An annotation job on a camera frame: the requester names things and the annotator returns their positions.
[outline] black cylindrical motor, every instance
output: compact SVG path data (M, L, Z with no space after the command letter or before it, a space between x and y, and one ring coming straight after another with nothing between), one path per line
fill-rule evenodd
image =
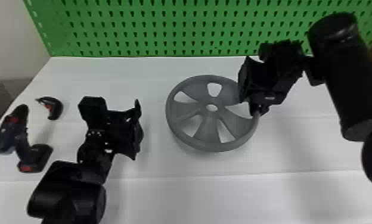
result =
M56 161L40 181L27 205L27 214L42 224L98 224L106 207L106 190L92 183L93 174L76 163Z
M311 27L308 39L343 137L365 141L362 166L372 181L372 57L359 35L357 19L349 13L325 17Z

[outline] wheel center hole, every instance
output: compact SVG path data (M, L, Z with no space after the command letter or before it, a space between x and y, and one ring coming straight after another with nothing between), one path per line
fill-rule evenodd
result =
M209 110L209 111L217 111L217 110L218 110L218 107L215 106L214 104L208 104L208 105L206 106L206 108L207 108L207 110Z

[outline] wheel rim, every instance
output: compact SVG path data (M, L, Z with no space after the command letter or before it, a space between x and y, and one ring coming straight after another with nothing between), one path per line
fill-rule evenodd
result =
M222 86L218 96L209 94L207 85L217 83ZM175 95L183 92L196 102L175 101ZM240 117L225 106L236 105L238 100L237 83L231 79L201 75L185 79L170 92L166 100L166 119L171 131L182 142L198 150L221 152L235 149L243 145L254 134L258 125L259 113L250 119ZM210 111L207 105L213 104L218 110ZM202 122L193 136L181 129L181 122L196 115L202 116ZM235 138L233 141L221 142L218 132L218 121L221 121Z

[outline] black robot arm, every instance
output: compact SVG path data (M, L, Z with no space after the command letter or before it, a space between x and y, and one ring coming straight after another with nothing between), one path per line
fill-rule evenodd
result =
M116 154L135 159L143 139L141 108L109 111L102 97L84 97L79 111L88 125L77 163L55 161L34 190L29 216L42 224L98 224L106 207L106 182Z
M308 32L313 57L300 42L263 44L263 63L247 57L238 74L240 101L250 113L261 114L281 104L305 71L312 86L325 83L349 141L365 142L362 166L372 181L372 57L359 35L357 18L335 13L316 22Z

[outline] green pegboard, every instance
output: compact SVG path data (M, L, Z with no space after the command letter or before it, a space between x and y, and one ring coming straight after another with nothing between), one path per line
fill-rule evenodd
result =
M51 56L255 55L347 11L372 44L371 0L24 0Z

